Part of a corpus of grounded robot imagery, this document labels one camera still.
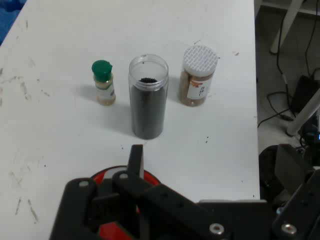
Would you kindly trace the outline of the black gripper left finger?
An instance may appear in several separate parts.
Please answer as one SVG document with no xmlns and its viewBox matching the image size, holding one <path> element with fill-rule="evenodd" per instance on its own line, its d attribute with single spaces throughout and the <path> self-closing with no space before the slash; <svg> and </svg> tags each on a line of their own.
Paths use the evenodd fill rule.
<svg viewBox="0 0 320 240">
<path fill-rule="evenodd" d="M 143 146 L 131 147 L 126 169 L 97 183 L 69 181 L 50 234 L 52 240 L 230 240 L 224 219 L 164 184 L 144 179 Z"/>
</svg>

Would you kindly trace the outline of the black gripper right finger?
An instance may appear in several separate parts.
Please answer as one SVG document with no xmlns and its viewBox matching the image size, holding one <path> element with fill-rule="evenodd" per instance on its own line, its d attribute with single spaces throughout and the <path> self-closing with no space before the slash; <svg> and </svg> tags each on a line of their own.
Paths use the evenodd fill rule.
<svg viewBox="0 0 320 240">
<path fill-rule="evenodd" d="M 279 240 L 318 240 L 320 171 L 304 161 L 294 147 L 280 144 L 274 173 L 291 198 L 272 223 L 273 234 Z"/>
</svg>

